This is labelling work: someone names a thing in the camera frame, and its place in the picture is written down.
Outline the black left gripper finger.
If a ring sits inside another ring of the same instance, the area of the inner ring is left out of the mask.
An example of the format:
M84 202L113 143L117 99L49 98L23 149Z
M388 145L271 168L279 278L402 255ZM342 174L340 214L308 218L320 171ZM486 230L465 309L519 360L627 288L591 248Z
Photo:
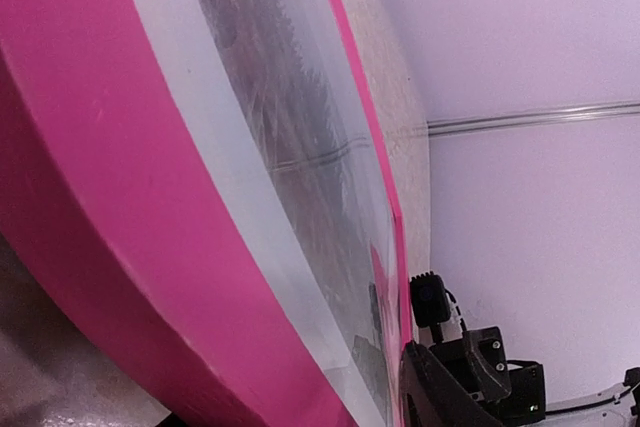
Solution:
M403 349L400 393L405 426L502 426L471 398L429 349L415 341Z

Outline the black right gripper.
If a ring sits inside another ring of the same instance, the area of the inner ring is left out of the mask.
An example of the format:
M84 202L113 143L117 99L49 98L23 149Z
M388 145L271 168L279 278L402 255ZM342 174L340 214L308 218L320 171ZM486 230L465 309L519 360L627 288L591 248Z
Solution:
M497 326L465 330L429 347L436 359L480 407L500 422L545 419L543 365L506 358Z

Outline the landscape photo print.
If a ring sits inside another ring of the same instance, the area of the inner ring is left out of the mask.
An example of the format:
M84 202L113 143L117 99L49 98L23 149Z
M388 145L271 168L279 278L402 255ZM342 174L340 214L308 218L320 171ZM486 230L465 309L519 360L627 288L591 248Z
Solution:
M199 0L274 190L345 341L331 374L397 420L395 242L378 156L330 0Z

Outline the pink wooden picture frame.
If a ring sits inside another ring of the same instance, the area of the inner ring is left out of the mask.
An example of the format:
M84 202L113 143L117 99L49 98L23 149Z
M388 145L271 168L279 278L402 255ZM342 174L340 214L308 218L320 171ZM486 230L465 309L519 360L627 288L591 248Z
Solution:
M346 0L331 0L373 136L396 247L398 340L412 334L402 212ZM91 342L191 426L266 426L208 374L129 268L169 238L178 122L133 0L1 0L1 231Z

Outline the white mat board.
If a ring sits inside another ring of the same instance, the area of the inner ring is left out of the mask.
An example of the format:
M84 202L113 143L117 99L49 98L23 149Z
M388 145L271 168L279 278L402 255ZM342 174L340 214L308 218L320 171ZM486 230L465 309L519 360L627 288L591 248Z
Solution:
M129 268L266 426L391 426L395 240L331 0L133 0L177 125L160 257Z

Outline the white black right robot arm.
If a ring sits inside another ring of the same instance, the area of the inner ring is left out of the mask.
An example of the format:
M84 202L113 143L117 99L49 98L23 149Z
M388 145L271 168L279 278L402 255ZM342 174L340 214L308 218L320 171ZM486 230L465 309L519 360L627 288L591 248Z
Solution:
M595 426L639 424L639 369L590 396L549 403L544 367L532 360L509 359L498 327L463 329L446 340L433 328L429 350L455 384L502 426Z

